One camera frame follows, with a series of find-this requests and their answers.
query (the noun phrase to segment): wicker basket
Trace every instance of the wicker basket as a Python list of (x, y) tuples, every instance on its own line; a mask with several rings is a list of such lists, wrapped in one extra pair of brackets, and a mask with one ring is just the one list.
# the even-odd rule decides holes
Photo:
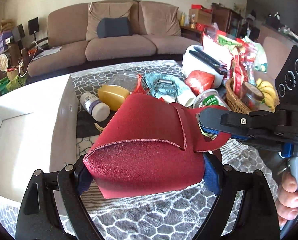
[(226, 82), (226, 99), (228, 106), (234, 112), (242, 113), (242, 114), (249, 114), (251, 110), (235, 95), (233, 92), (233, 83), (234, 79), (230, 78)]

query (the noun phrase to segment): person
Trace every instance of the person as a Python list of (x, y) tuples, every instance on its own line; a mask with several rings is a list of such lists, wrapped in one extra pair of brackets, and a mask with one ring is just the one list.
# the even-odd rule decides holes
[(256, 12), (251, 11), (245, 19), (245, 23), (241, 26), (241, 31), (239, 37), (243, 39), (245, 36), (248, 36), (253, 42), (257, 42), (259, 37), (260, 30), (254, 26), (254, 21), (256, 19)]
[(285, 171), (282, 182), (278, 187), (278, 198), (276, 208), (280, 227), (284, 226), (287, 220), (293, 220), (298, 215), (298, 192), (296, 179)]

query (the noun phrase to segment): black cushion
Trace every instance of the black cushion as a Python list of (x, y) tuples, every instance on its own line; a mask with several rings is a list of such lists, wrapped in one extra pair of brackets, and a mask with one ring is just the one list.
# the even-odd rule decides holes
[(132, 36), (131, 24), (127, 17), (103, 18), (97, 27), (99, 38)]

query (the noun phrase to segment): human hand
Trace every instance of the human hand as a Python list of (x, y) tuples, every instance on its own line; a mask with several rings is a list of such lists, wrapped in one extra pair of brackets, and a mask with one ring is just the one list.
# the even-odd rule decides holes
[(293, 220), (298, 215), (298, 192), (296, 189), (296, 179), (290, 172), (284, 172), (276, 200), (279, 226), (284, 226), (287, 220)]

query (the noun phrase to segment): white bottle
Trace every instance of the white bottle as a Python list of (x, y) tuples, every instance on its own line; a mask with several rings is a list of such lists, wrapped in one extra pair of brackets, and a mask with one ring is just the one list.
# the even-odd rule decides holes
[(80, 103), (83, 105), (84, 109), (98, 122), (106, 120), (110, 114), (110, 107), (89, 92), (83, 93), (81, 95)]

